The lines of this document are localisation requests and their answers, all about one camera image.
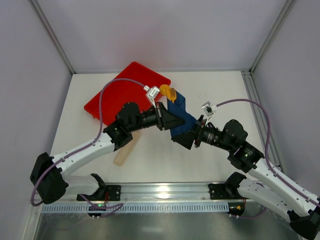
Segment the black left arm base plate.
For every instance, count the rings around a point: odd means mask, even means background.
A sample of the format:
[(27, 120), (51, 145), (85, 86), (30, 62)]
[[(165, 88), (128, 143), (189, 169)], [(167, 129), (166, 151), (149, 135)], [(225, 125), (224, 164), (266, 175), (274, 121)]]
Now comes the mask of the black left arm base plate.
[(121, 185), (106, 185), (101, 186), (92, 195), (83, 196), (89, 201), (120, 201), (121, 200)]

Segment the orange plastic spoon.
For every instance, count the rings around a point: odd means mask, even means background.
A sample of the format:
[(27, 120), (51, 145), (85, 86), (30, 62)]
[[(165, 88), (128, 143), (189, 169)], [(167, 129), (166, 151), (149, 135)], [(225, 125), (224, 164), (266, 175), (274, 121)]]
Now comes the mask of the orange plastic spoon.
[(169, 85), (162, 84), (159, 89), (163, 96), (169, 97), (171, 95), (171, 88)]

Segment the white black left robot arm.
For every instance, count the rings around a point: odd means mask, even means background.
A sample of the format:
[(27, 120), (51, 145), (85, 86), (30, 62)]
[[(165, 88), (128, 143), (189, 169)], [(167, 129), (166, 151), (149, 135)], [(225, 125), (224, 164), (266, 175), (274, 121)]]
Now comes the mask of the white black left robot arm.
[(50, 156), (44, 152), (37, 157), (30, 175), (30, 181), (34, 185), (30, 199), (32, 206), (38, 206), (35, 203), (35, 194), (40, 196), (43, 204), (56, 202), (75, 187), (83, 187), (82, 192), (87, 196), (95, 194), (102, 187), (102, 181), (97, 175), (76, 177), (75, 181), (72, 181), (72, 173), (96, 158), (121, 149), (133, 140), (132, 133), (135, 131), (153, 126), (161, 131), (170, 130), (184, 125), (185, 122), (181, 116), (166, 109), (161, 102), (157, 102), (147, 111), (140, 111), (134, 102), (124, 104), (114, 122), (101, 128), (92, 140), (65, 153)]

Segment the orange plastic fork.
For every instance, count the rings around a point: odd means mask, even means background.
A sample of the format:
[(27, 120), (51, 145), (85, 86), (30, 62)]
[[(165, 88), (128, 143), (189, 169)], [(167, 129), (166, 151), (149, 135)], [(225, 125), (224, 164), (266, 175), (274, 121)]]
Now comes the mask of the orange plastic fork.
[(169, 99), (172, 103), (175, 103), (175, 101), (177, 100), (177, 92), (176, 92), (176, 90), (175, 90), (173, 87), (169, 89), (168, 99)]

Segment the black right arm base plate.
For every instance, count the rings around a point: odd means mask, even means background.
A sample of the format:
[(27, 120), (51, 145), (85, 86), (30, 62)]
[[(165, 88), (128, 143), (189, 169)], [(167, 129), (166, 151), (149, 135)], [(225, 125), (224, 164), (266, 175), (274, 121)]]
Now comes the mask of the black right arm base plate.
[(209, 183), (209, 195), (211, 200), (240, 200), (243, 197), (235, 186), (226, 183)]

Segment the dark blue paper napkin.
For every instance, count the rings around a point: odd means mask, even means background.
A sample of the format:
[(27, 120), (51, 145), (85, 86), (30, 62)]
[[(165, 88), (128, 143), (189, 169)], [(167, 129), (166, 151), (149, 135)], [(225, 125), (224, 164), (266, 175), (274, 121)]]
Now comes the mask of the dark blue paper napkin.
[(171, 137), (177, 137), (189, 132), (197, 120), (186, 111), (186, 98), (176, 91), (176, 100), (174, 102), (167, 99), (167, 110), (170, 114), (184, 120), (184, 124), (170, 129)]

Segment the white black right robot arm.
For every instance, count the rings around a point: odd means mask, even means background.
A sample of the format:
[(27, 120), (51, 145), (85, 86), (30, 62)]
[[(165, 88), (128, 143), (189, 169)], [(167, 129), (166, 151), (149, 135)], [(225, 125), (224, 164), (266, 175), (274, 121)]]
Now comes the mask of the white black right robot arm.
[(230, 197), (252, 199), (277, 213), (301, 237), (316, 238), (320, 231), (320, 198), (305, 190), (267, 161), (246, 141), (248, 136), (237, 120), (228, 121), (223, 130), (207, 126), (203, 118), (176, 117), (170, 130), (173, 142), (190, 149), (201, 143), (229, 153), (227, 159), (238, 170), (224, 183)]

